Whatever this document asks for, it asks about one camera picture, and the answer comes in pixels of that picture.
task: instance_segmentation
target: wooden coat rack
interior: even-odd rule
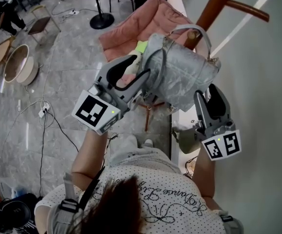
[[[201,26],[205,31],[207,31],[225,6],[229,6],[231,8],[249,13],[266,22],[269,21],[269,15],[267,13],[247,4],[234,0],[209,0],[196,24]],[[190,50],[193,50],[197,46],[201,38],[202,36],[197,30],[190,31],[188,33],[188,38],[184,46],[189,48]]]

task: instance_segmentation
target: white shoe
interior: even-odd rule
[[[154,147],[154,143],[151,139],[148,138],[147,140],[145,140],[144,146]]]

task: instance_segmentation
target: handbag handle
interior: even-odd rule
[[[171,32],[170,34],[172,34],[174,31],[178,31],[178,30],[181,30],[181,29],[197,29],[200,34],[202,34],[202,36],[204,37],[205,41],[206,41],[206,44],[207,44],[207,48],[208,48],[208,57],[210,57],[210,52],[211,52],[211,42],[210,42],[210,39],[208,37],[208,34],[206,33],[206,31],[196,25],[196,24],[182,24],[182,25],[177,25]]]

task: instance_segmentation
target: black round base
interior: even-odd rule
[[[115,18],[113,18],[112,14],[103,13],[101,15],[102,15],[102,18],[98,14],[90,20],[90,26],[93,29],[105,29],[111,26],[112,23],[115,21]]]

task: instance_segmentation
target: green sticky note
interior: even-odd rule
[[[140,51],[141,53],[144,53],[147,43],[148,41],[138,41],[135,50]]]

